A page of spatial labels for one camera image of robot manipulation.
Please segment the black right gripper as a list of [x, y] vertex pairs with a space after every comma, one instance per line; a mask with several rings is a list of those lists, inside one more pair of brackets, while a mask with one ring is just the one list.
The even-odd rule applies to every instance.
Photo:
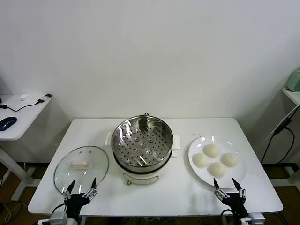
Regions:
[[215, 178], [213, 178], [214, 182], [214, 194], [222, 201], [223, 204], [230, 207], [233, 217], [235, 219], [242, 219], [246, 218], [248, 216], [248, 212], [244, 206], [244, 203], [246, 201], [246, 190], [241, 187], [238, 181], [236, 181], [234, 178], [232, 178], [232, 181], [239, 192], [239, 196], [229, 196], [226, 192], [224, 192], [218, 185], [218, 182]]

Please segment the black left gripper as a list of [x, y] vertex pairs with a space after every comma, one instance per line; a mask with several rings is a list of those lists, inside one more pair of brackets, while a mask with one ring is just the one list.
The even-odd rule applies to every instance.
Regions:
[[68, 218], [79, 218], [80, 211], [83, 206], [87, 205], [97, 194], [96, 178], [94, 178], [91, 188], [85, 194], [72, 194], [75, 180], [62, 193], [64, 196], [64, 204], [66, 206], [66, 214]]

